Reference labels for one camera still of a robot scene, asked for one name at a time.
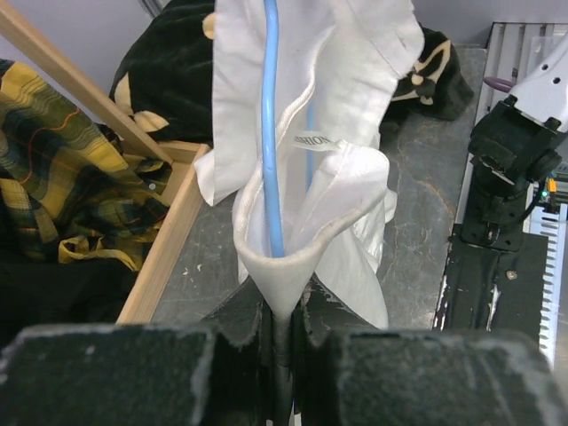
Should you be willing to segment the black floral blanket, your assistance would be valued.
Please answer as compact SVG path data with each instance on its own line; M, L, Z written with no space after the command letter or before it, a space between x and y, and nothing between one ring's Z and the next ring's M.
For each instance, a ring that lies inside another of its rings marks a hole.
M214 8L212 1L168 2L114 75L110 98L157 142L212 142ZM454 121L474 97L449 38L422 32L422 53L399 81L381 133L396 134L411 113Z

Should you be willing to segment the wooden clothes rack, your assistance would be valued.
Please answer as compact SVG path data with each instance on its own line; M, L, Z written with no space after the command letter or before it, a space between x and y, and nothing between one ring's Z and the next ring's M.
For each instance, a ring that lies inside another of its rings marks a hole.
M36 261L111 258L137 278L119 316L154 316L202 204L204 144L158 143L13 6L1 34L1 203Z

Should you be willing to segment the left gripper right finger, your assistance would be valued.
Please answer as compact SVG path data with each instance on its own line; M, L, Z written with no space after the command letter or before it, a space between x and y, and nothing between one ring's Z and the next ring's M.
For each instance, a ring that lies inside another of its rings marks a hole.
M341 333L372 330L312 275L292 315L295 412L302 425L340 425Z

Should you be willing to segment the yellow plaid shirt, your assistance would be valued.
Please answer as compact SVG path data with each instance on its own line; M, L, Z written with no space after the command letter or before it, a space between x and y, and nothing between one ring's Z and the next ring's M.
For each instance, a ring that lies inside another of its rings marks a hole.
M124 156L31 67L1 61L1 206L17 248L60 264L113 258L139 271L168 213L171 166Z

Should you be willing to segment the blue wire hanger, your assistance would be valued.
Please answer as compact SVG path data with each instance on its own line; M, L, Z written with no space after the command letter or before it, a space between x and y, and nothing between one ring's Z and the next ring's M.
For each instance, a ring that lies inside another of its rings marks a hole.
M299 21L297 1L264 1L265 41L260 103L264 213L269 255L292 252L289 240L313 176L313 156L295 146L295 136L312 123L311 108L298 98L305 38L293 25Z

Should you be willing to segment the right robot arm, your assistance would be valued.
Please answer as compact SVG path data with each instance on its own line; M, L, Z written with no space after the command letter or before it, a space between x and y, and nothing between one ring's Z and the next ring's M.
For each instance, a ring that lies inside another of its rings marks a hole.
M470 134L460 238L515 252L567 136L567 26L496 23Z

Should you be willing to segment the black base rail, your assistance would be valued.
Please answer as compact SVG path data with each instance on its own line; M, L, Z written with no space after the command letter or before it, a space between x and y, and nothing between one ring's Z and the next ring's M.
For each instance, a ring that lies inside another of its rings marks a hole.
M516 331L538 342L548 238L525 234L520 250L469 245L454 225L433 328Z

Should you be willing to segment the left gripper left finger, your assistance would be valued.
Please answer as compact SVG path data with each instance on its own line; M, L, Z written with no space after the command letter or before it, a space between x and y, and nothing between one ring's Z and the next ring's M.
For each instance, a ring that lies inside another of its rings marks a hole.
M203 323L215 331L203 425L265 425L272 415L272 314L251 279Z

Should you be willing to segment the white shirt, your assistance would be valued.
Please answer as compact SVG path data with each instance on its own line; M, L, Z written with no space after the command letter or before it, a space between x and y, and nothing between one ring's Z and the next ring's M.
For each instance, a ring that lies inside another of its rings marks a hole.
M424 38L409 1L280 1L275 136L283 256L272 253L261 160L266 18L219 1L213 18L213 149L201 194L233 195L239 277L288 318L316 277L363 320L388 325L376 270L397 195L379 126Z

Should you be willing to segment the black hanging shirt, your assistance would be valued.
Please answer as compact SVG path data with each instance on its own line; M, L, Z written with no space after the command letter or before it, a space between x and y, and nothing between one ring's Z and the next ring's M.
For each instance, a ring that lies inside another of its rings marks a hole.
M1 208L1 346L25 327L117 320L137 274L116 259L37 263L17 248Z

